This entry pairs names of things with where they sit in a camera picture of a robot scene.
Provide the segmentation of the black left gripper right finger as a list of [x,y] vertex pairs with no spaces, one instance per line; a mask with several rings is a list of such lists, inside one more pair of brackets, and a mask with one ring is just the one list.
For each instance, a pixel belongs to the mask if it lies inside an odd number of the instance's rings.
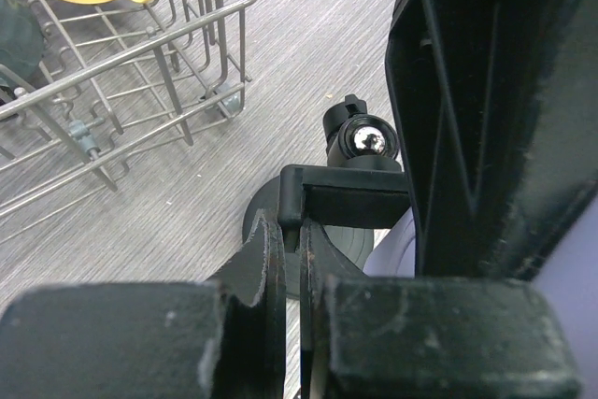
[[530,283],[371,278],[305,221],[305,398],[578,398],[558,318]]

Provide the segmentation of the lilac smartphone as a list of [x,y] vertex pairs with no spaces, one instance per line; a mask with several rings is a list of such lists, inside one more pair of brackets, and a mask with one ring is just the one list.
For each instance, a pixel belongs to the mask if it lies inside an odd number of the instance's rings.
[[[375,247],[364,266],[374,277],[414,276],[416,231],[407,212]],[[597,396],[597,205],[592,204],[559,242],[534,279],[557,313],[583,380],[583,398]]]

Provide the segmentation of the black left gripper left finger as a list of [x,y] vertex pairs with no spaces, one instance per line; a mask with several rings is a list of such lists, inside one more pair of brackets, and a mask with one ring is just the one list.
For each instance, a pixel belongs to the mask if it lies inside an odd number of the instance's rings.
[[279,398],[282,233],[263,213],[202,282],[53,285],[1,319],[5,398]]

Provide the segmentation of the black phone stand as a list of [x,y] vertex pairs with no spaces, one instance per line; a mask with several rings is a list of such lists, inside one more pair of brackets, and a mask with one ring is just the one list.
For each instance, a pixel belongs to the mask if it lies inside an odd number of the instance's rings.
[[321,224],[328,240],[357,268],[374,249],[376,229],[390,229],[410,207],[406,178],[397,161],[399,137],[368,113],[354,94],[324,114],[325,166],[294,165],[268,180],[246,208],[242,237],[249,238],[256,212],[283,219],[287,295],[300,296],[299,228],[304,219]]

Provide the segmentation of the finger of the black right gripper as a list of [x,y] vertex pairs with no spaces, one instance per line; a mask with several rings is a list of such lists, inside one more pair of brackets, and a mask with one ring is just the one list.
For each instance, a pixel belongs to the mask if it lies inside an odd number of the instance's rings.
[[397,0],[386,75],[417,273],[534,278],[597,194],[597,0]]

